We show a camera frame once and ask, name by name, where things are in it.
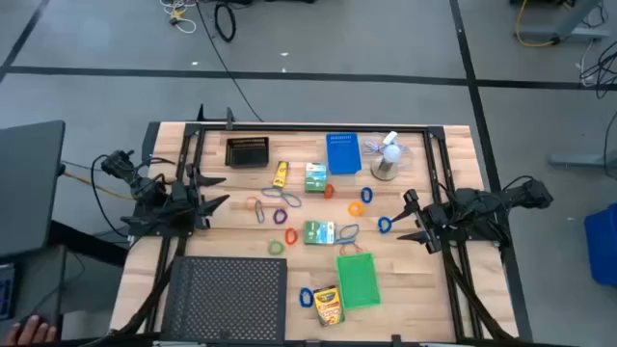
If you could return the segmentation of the black perforated metal riser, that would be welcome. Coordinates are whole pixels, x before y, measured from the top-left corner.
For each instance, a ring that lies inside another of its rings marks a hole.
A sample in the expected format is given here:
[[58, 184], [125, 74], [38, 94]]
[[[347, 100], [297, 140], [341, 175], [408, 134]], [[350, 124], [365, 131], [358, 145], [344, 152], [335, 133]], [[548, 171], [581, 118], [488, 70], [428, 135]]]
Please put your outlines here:
[[183, 256], [171, 271], [161, 337], [282, 343], [286, 296], [284, 258]]

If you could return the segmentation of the computer keyboard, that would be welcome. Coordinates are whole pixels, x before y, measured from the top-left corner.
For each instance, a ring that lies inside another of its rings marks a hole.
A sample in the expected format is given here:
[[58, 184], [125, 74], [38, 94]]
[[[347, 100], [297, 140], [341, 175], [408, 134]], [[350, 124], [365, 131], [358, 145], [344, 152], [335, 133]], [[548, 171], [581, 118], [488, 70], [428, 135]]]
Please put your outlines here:
[[0, 264], [0, 321], [13, 317], [16, 270], [13, 264]]

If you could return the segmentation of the black aluminium table frame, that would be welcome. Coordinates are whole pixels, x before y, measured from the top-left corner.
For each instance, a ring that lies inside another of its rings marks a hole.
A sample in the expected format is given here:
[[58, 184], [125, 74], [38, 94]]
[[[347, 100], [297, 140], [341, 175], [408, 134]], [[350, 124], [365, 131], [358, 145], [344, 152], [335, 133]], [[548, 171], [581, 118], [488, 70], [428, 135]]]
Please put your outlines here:
[[391, 220], [401, 213], [403, 195], [417, 191], [421, 204], [445, 200], [447, 191], [481, 184], [470, 131], [457, 125], [395, 126], [402, 144], [411, 150], [405, 168], [391, 181], [374, 178], [368, 169], [353, 175], [333, 177], [335, 194], [318, 198], [304, 191], [304, 167], [327, 158], [328, 133], [357, 133], [361, 139], [376, 139], [389, 131], [385, 124], [267, 123], [237, 122], [232, 131], [219, 121], [205, 124], [201, 169], [206, 175], [226, 180], [208, 191], [209, 197], [229, 195], [212, 218], [212, 228], [199, 232], [187, 247], [189, 254], [255, 254], [266, 236], [280, 236], [273, 223], [250, 224], [245, 208], [267, 184], [271, 168], [234, 170], [225, 166], [227, 139], [265, 136], [270, 142], [272, 162], [286, 161], [290, 171], [287, 187], [303, 205], [290, 213], [289, 223], [299, 226], [309, 219], [349, 224], [348, 205], [359, 198], [363, 187], [373, 190], [373, 201], [356, 219], [361, 227], [359, 246], [373, 254], [381, 304], [350, 309], [345, 322], [323, 328], [296, 304], [289, 304], [286, 335], [291, 340], [321, 344], [352, 341], [383, 342], [393, 334], [406, 341], [437, 340], [488, 347], [494, 344], [490, 330], [466, 297], [474, 290], [485, 309], [512, 340], [523, 341], [526, 333], [518, 326], [500, 250], [492, 243], [468, 240], [429, 254], [412, 241], [398, 240], [414, 232], [416, 220], [408, 217], [392, 223], [382, 234], [378, 220]]

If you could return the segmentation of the small yellow crayon box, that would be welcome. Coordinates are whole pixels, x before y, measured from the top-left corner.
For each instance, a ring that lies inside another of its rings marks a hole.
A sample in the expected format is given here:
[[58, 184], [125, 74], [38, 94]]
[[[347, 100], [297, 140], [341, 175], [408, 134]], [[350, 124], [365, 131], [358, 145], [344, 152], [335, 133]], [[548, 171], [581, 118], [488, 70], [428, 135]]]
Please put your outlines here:
[[273, 187], [283, 188], [287, 179], [289, 163], [280, 161], [277, 165], [275, 176], [272, 182]]

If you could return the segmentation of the green plastic basket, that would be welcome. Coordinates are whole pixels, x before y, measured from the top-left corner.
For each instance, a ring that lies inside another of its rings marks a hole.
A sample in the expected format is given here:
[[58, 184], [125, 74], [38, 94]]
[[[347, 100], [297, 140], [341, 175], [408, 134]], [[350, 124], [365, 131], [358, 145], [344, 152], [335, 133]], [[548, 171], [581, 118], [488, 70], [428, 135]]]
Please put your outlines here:
[[375, 307], [381, 304], [373, 254], [340, 255], [335, 264], [345, 309]]

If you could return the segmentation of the grey desk foot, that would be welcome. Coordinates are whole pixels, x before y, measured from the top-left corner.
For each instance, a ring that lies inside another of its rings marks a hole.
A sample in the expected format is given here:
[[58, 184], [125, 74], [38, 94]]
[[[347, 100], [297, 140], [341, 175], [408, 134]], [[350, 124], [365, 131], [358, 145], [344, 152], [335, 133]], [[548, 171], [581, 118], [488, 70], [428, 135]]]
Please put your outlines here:
[[581, 167], [592, 169], [617, 170], [617, 149], [603, 153], [556, 153], [551, 154], [548, 162], [552, 166]]

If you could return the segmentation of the grey desk base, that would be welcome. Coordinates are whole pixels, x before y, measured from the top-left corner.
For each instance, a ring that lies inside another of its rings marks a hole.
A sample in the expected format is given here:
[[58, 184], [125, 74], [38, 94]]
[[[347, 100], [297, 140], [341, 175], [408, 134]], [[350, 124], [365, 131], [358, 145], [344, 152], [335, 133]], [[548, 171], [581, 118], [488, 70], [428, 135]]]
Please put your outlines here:
[[601, 28], [581, 27], [582, 21], [603, 0], [575, 0], [575, 4], [565, 16], [556, 24], [552, 25], [526, 25], [523, 24], [523, 13], [528, 0], [523, 0], [519, 9], [514, 27], [514, 36], [523, 46], [544, 47], [557, 45], [570, 40], [602, 40], [608, 38], [610, 33]]

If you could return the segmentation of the black power box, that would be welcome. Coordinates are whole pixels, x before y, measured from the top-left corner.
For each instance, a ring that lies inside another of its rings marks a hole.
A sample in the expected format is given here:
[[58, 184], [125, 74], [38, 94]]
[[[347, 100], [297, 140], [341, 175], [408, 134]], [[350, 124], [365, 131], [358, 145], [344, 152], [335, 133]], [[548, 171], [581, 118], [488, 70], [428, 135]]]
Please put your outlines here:
[[141, 158], [143, 162], [147, 164], [153, 157], [154, 147], [159, 131], [160, 123], [153, 121], [148, 124], [144, 139], [142, 140]]

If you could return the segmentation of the green crayon box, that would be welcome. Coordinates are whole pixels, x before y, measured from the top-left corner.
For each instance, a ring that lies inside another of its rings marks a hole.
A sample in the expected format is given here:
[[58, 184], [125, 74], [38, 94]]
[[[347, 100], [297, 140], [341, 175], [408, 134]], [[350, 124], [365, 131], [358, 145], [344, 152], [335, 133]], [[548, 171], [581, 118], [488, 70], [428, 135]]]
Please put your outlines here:
[[327, 167], [324, 163], [306, 163], [305, 192], [324, 193], [327, 184]]
[[303, 229], [303, 242], [307, 245], [333, 245], [335, 243], [335, 223], [306, 221]]

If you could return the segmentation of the large yellow crayon box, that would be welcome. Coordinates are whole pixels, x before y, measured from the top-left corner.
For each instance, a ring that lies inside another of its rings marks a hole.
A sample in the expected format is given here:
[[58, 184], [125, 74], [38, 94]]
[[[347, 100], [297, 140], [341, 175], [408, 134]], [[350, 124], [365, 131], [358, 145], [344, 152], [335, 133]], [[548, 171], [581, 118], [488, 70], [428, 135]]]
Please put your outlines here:
[[313, 291], [319, 323], [323, 327], [338, 325], [345, 320], [339, 288], [336, 285]]

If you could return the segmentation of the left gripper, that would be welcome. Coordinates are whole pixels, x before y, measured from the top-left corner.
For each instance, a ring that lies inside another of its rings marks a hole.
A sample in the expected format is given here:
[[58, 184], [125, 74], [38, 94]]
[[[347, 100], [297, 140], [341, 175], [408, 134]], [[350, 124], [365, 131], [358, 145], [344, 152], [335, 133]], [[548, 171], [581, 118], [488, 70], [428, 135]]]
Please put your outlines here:
[[[210, 223], [208, 218], [223, 204], [229, 195], [223, 195], [214, 200], [206, 200], [201, 195], [201, 187], [210, 187], [224, 182], [224, 177], [206, 177], [194, 164], [186, 165], [189, 186], [182, 181], [172, 183], [172, 191], [166, 205], [166, 214], [169, 216], [193, 212], [194, 227], [198, 230], [208, 230]], [[195, 193], [191, 198], [190, 189]]]

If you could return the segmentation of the dark grey desk top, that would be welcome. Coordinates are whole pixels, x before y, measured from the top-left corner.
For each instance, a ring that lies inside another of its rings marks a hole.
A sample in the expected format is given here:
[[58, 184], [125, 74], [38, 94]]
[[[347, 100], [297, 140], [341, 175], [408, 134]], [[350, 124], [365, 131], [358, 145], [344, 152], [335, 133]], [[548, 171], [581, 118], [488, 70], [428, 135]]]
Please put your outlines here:
[[0, 129], [0, 257], [46, 246], [66, 124]]

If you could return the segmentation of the black mesh basket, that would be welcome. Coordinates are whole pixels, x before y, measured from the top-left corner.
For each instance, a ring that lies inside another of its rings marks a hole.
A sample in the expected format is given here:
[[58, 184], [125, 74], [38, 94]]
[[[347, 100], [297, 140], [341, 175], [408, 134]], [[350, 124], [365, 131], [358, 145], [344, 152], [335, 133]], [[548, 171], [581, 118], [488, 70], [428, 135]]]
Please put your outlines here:
[[268, 137], [227, 139], [226, 166], [234, 169], [263, 168], [268, 163]]

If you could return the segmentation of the long blue rubber band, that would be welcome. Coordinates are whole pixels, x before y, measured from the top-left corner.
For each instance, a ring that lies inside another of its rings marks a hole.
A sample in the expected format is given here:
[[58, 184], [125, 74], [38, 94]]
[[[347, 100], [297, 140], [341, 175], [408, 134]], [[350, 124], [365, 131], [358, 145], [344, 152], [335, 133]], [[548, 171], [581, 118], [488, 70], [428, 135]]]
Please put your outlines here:
[[265, 197], [282, 199], [289, 207], [300, 208], [303, 204], [296, 195], [285, 192], [281, 187], [262, 188], [261, 193]]

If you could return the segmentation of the blue plastic basket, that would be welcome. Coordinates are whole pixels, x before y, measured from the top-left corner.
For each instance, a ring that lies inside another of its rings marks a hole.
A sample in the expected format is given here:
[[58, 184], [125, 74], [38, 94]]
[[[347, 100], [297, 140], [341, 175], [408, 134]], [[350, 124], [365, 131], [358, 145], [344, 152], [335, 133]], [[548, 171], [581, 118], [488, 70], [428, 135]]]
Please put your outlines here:
[[362, 169], [357, 133], [328, 133], [326, 149], [331, 174], [355, 174]]

